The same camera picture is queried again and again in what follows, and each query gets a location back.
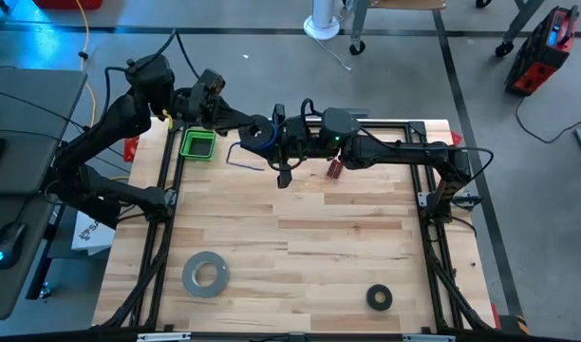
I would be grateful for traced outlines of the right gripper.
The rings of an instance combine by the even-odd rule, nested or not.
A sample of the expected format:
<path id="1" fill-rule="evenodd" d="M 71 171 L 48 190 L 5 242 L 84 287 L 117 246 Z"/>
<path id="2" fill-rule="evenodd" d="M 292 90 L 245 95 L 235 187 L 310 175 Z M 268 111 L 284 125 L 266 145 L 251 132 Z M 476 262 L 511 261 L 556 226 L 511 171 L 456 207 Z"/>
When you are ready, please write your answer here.
<path id="1" fill-rule="evenodd" d="M 321 117 L 322 113 L 314 108 L 313 103 L 301 103 L 300 115 L 307 121 L 308 116 Z M 276 129 L 276 137 L 272 146 L 271 155 L 271 169 L 278 172 L 277 187 L 287 188 L 291 181 L 291 171 L 297 168 L 303 161 L 305 161 L 310 153 L 317 150 L 317 143 L 315 135 L 311 132 L 311 140 L 309 150 L 306 152 L 303 159 L 290 155 L 285 145 L 286 141 L 286 113 L 285 107 L 282 104 L 276 104 L 272 113 L 273 123 Z"/>

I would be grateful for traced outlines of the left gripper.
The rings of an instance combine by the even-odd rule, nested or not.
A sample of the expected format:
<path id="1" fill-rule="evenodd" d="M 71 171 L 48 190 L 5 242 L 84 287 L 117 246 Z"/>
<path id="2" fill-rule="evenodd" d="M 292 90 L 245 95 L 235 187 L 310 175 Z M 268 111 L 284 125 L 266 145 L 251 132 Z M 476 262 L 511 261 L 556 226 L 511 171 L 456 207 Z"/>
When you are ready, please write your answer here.
<path id="1" fill-rule="evenodd" d="M 174 118 L 186 124 L 214 129 L 219 136 L 253 124 L 253 117 L 222 103 L 223 77 L 207 68 L 192 87 L 180 88 L 174 95 Z"/>

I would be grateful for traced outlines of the black cable spool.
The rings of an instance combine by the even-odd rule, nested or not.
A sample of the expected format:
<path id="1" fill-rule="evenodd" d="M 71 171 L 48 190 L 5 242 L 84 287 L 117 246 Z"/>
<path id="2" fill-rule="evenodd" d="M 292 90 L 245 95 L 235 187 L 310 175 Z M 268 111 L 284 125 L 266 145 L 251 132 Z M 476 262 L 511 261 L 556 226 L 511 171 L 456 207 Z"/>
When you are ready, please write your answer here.
<path id="1" fill-rule="evenodd" d="M 241 145 L 250 150 L 270 148 L 276 137 L 274 123 L 262 115 L 252 115 L 253 123 L 238 130 Z"/>

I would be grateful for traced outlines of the green plastic bin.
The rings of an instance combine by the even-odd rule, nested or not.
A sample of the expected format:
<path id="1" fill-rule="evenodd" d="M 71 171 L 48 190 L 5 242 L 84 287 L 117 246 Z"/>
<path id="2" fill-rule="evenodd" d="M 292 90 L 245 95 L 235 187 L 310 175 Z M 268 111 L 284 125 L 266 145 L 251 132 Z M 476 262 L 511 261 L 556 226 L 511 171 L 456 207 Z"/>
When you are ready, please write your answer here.
<path id="1" fill-rule="evenodd" d="M 209 161 L 214 154 L 216 133 L 212 130 L 187 129 L 179 154 L 187 160 Z"/>

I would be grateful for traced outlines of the grey cart leg with caster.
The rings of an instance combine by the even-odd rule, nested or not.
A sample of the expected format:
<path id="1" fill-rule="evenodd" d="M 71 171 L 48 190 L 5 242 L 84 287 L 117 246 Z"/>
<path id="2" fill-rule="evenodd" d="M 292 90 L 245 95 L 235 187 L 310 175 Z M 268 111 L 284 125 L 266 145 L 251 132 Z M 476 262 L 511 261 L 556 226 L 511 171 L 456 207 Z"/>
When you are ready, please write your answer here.
<path id="1" fill-rule="evenodd" d="M 370 0 L 352 0 L 352 4 L 354 14 L 350 34 L 349 52 L 351 55 L 357 56 L 365 50 L 365 43 L 362 40 L 362 32 Z"/>
<path id="2" fill-rule="evenodd" d="M 510 26 L 505 31 L 501 43 L 495 49 L 496 57 L 505 57 L 514 49 L 514 39 L 530 21 L 545 0 L 513 0 L 518 8 Z"/>

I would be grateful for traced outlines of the black tape roll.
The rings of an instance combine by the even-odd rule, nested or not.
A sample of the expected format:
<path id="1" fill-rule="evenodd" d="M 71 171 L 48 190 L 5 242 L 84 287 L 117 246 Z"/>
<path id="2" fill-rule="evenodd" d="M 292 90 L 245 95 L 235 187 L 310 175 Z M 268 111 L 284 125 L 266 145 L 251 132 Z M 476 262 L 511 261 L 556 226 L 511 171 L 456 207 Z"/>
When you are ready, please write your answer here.
<path id="1" fill-rule="evenodd" d="M 391 291 L 383 284 L 372 285 L 366 292 L 367 305 L 375 311 L 386 311 L 393 303 Z"/>

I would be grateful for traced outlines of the grey tape roll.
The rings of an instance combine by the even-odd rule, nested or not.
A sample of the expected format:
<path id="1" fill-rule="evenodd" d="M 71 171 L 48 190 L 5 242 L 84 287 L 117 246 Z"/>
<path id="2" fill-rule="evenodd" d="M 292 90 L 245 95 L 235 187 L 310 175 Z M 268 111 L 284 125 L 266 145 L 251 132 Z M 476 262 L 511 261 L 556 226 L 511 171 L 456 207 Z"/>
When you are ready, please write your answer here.
<path id="1" fill-rule="evenodd" d="M 216 278 L 208 286 L 202 286 L 197 280 L 198 271 L 205 265 L 212 264 L 216 269 Z M 192 296 L 210 298 L 218 296 L 230 279 L 230 270 L 225 259 L 211 251 L 199 252 L 190 257 L 184 265 L 181 280 L 185 290 Z"/>

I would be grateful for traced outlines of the wooden board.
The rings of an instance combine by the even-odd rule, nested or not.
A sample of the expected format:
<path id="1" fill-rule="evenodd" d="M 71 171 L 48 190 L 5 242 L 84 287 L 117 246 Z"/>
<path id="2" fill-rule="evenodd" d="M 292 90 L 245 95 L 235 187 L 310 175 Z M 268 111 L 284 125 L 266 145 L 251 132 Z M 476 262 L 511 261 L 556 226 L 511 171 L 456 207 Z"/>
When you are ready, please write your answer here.
<path id="1" fill-rule="evenodd" d="M 369 0 L 369 6 L 387 10 L 444 10 L 447 0 Z"/>

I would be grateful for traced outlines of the white box with logo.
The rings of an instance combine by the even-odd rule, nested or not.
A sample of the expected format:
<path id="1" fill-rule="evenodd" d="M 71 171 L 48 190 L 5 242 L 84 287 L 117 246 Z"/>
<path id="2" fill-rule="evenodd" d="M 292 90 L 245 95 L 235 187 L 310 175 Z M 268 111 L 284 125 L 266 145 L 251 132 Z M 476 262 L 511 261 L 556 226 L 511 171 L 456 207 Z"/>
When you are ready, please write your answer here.
<path id="1" fill-rule="evenodd" d="M 111 247 L 116 231 L 85 213 L 78 212 L 71 240 L 73 251 L 87 251 L 92 256 Z"/>

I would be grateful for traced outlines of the grey desk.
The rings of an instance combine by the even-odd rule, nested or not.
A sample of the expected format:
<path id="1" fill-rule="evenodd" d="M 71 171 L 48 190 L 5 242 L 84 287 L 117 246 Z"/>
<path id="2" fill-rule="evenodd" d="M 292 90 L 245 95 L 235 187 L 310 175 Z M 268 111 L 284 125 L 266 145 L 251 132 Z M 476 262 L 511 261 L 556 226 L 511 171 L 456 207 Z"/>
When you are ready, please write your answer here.
<path id="1" fill-rule="evenodd" d="M 77 70 L 0 68 L 0 229 L 25 226 L 20 257 L 0 269 L 0 320 L 11 315 L 47 228 L 53 205 L 40 186 L 85 80 Z"/>

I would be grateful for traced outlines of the red plastic bin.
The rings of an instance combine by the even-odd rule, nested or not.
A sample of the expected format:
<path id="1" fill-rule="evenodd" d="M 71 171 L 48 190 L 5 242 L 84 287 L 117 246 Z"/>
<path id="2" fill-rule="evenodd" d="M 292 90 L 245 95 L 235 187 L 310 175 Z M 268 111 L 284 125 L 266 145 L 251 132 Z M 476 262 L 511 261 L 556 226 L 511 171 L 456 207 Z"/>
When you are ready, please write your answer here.
<path id="1" fill-rule="evenodd" d="M 103 0 L 32 0 L 42 10 L 97 10 L 103 5 Z"/>

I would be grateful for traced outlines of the red black tool case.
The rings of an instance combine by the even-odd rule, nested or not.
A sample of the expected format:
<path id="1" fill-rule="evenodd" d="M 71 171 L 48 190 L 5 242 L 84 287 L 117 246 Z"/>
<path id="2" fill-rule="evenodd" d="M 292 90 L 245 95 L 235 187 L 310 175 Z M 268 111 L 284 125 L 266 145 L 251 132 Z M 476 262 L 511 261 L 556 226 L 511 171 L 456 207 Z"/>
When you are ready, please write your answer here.
<path id="1" fill-rule="evenodd" d="M 579 18 L 577 5 L 556 6 L 520 47 L 505 81 L 505 91 L 532 95 L 568 59 Z"/>

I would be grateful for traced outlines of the black computer mouse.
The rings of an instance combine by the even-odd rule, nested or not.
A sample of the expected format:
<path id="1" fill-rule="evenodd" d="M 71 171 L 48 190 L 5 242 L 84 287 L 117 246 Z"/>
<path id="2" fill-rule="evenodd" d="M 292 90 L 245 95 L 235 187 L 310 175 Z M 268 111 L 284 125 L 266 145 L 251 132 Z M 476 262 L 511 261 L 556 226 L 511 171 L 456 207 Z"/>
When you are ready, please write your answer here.
<path id="1" fill-rule="evenodd" d="M 0 270 L 14 266 L 22 254 L 23 240 L 27 225 L 12 221 L 0 229 Z"/>

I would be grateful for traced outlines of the white pedestal base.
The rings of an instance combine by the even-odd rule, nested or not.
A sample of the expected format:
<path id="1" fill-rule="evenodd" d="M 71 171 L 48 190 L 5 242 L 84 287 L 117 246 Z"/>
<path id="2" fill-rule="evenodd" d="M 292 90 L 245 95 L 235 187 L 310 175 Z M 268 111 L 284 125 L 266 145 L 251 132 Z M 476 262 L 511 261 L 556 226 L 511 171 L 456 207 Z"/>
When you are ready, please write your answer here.
<path id="1" fill-rule="evenodd" d="M 340 31 L 335 0 L 311 0 L 311 14 L 303 24 L 304 32 L 319 41 L 334 38 Z"/>

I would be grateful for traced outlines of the silver metal bracket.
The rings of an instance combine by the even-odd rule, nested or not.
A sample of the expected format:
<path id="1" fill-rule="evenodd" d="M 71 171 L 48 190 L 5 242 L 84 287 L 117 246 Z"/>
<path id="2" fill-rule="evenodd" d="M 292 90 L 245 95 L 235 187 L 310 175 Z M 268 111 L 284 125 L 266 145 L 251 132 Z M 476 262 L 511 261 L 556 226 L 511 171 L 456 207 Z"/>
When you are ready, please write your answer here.
<path id="1" fill-rule="evenodd" d="M 136 342 L 191 342 L 189 332 L 150 332 L 141 333 Z"/>
<path id="2" fill-rule="evenodd" d="M 404 334 L 402 342 L 457 342 L 457 340 L 452 335 Z"/>

